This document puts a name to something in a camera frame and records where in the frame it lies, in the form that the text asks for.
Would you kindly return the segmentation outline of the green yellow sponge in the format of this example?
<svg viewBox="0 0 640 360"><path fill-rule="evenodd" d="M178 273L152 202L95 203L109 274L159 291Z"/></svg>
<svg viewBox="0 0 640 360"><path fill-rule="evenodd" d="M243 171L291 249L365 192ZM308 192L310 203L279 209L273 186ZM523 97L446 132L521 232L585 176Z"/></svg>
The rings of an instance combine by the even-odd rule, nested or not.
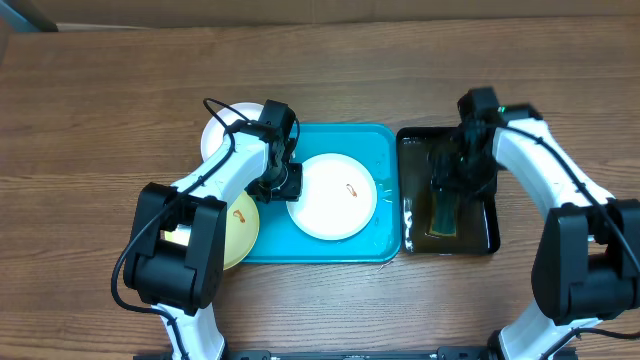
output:
<svg viewBox="0 0 640 360"><path fill-rule="evenodd" d="M429 233L439 237L457 235L458 196L438 190L432 193L431 221Z"/></svg>

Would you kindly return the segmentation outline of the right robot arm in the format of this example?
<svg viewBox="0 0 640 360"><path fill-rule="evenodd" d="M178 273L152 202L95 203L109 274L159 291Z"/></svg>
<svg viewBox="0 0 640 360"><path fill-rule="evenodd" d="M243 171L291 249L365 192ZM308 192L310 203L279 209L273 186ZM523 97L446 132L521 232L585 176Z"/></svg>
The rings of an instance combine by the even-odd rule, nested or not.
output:
<svg viewBox="0 0 640 360"><path fill-rule="evenodd" d="M434 191L481 194L505 169L544 220L533 300L491 335L479 358L574 359L568 345L585 334L638 339L600 326L639 306L638 200L619 200L591 180L528 104L471 106L459 115L432 161Z"/></svg>

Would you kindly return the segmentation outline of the white plate with stain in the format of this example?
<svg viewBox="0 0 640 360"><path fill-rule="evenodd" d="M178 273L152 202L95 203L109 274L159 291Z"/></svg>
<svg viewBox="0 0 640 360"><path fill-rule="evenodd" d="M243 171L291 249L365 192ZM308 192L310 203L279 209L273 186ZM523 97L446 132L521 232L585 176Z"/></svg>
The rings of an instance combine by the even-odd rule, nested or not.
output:
<svg viewBox="0 0 640 360"><path fill-rule="evenodd" d="M325 153L303 162L302 192L287 210L307 235L339 241L363 230L376 206L376 185L364 165L343 154Z"/></svg>

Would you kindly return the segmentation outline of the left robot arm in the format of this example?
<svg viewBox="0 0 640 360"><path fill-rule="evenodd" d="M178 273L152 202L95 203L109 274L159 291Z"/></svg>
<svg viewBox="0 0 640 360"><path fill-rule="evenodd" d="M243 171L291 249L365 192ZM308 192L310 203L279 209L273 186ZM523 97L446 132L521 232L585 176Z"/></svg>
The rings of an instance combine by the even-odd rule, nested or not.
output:
<svg viewBox="0 0 640 360"><path fill-rule="evenodd" d="M291 162L296 117L239 119L223 127L223 146L180 185L140 192L131 238L111 275L121 308L162 318L171 359L226 354L212 301L223 272L227 211L242 192L258 201L296 201L302 166Z"/></svg>

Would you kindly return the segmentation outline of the yellow plate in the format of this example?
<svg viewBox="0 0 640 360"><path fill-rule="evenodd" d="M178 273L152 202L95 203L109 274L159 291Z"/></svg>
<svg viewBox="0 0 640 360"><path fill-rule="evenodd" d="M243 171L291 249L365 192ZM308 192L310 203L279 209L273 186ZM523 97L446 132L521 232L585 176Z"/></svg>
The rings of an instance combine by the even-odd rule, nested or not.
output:
<svg viewBox="0 0 640 360"><path fill-rule="evenodd" d="M181 210L176 227L161 230L159 240L166 250L183 253L187 267L227 270L239 264L256 243L260 217L246 191L231 205L187 196Z"/></svg>

